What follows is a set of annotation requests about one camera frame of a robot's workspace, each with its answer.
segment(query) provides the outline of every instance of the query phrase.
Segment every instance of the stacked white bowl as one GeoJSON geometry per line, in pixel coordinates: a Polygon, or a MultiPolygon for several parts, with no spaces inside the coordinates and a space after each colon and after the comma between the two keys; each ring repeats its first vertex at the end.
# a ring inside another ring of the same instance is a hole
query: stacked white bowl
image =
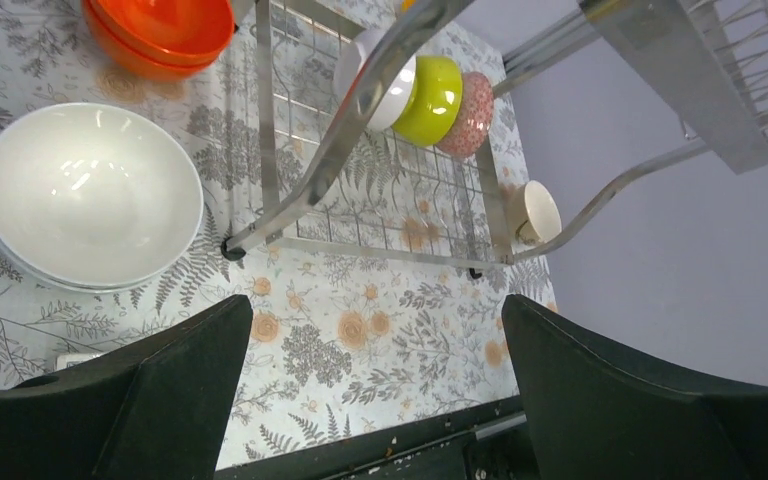
{"type": "Polygon", "coordinates": [[[54,105],[0,134],[0,252],[50,285],[148,282],[186,252],[203,201],[184,149],[128,110],[54,105]]]}

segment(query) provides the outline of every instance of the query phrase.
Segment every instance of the curved metal tube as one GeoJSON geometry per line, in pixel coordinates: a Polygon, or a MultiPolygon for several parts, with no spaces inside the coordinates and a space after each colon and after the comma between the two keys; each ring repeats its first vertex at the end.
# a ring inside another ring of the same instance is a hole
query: curved metal tube
{"type": "MultiPolygon", "coordinates": [[[[386,89],[411,55],[472,1],[418,0],[387,30],[340,104],[299,185],[278,206],[226,240],[227,252],[244,253],[313,210],[339,177],[386,89]]],[[[268,8],[268,3],[262,0],[258,8],[268,8]]]]}
{"type": "Polygon", "coordinates": [[[673,150],[671,152],[659,155],[653,159],[647,160],[640,165],[636,165],[619,174],[616,178],[611,180],[605,188],[590,200],[588,204],[572,219],[572,221],[566,227],[561,230],[555,238],[548,242],[538,245],[530,250],[519,252],[514,255],[513,262],[517,263],[527,258],[537,257],[545,255],[549,252],[553,252],[575,237],[575,235],[587,225],[593,217],[599,213],[612,198],[617,196],[618,193],[625,187],[629,186],[635,180],[645,177],[650,173],[663,170],[667,167],[677,165],[685,160],[696,157],[702,153],[709,151],[710,149],[701,139],[694,140],[687,145],[673,150]]]}

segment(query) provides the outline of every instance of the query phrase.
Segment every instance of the white cup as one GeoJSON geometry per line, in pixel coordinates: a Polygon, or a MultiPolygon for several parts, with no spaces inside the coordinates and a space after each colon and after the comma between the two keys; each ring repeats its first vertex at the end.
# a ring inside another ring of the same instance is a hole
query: white cup
{"type": "MultiPolygon", "coordinates": [[[[342,102],[355,81],[361,67],[369,58],[372,49],[384,38],[385,30],[370,28],[364,30],[349,45],[343,45],[340,58],[334,67],[334,80],[332,87],[337,100],[342,102]]],[[[381,103],[367,128],[375,131],[383,131],[390,128],[405,111],[414,88],[414,76],[416,75],[416,55],[412,55],[408,63],[402,67],[402,71],[390,84],[381,103]]]]}
{"type": "Polygon", "coordinates": [[[561,233],[561,214],[546,187],[531,180],[508,199],[508,228],[511,236],[526,245],[539,245],[561,233]]]}

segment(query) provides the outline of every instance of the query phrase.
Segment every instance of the bowl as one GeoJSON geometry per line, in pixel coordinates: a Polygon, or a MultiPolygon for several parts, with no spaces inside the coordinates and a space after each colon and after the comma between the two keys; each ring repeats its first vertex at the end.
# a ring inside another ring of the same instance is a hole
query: bowl
{"type": "Polygon", "coordinates": [[[202,207],[184,149],[128,110],[53,105],[0,134],[0,249],[48,283],[114,291],[148,281],[187,250],[202,207]]]}
{"type": "Polygon", "coordinates": [[[416,58],[416,99],[393,130],[420,147],[434,145],[452,128],[463,97],[463,78],[448,57],[416,58]]]}
{"type": "Polygon", "coordinates": [[[472,156],[484,143],[493,123],[493,85],[480,72],[463,76],[461,109],[449,133],[436,146],[453,157],[472,156]]]}
{"type": "Polygon", "coordinates": [[[536,180],[514,191],[508,199],[506,215],[511,237],[526,245],[546,243],[563,228],[555,199],[536,180]]]}
{"type": "MultiPolygon", "coordinates": [[[[384,38],[385,30],[371,28],[364,30],[350,43],[343,46],[340,58],[334,67],[332,87],[337,100],[342,103],[361,67],[369,58],[372,49],[384,38]]],[[[390,84],[375,113],[366,125],[370,130],[383,131],[390,128],[399,116],[413,103],[416,90],[416,56],[411,56],[402,71],[390,84]]]]}
{"type": "Polygon", "coordinates": [[[101,48],[116,63],[125,69],[156,82],[178,82],[191,77],[210,66],[210,63],[197,66],[180,67],[156,62],[122,43],[104,24],[101,23],[89,0],[83,0],[84,19],[90,33],[101,48]]]}
{"type": "Polygon", "coordinates": [[[122,43],[159,63],[212,63],[231,42],[228,0],[90,0],[98,19],[122,43]]]}

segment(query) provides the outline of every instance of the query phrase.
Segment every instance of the yellow object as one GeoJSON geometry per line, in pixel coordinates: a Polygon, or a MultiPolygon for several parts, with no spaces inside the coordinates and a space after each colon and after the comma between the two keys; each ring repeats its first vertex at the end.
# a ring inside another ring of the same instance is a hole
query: yellow object
{"type": "Polygon", "coordinates": [[[393,124],[398,132],[419,147],[439,142],[449,133],[463,99],[463,78],[448,57],[416,57],[413,104],[393,124]]]}

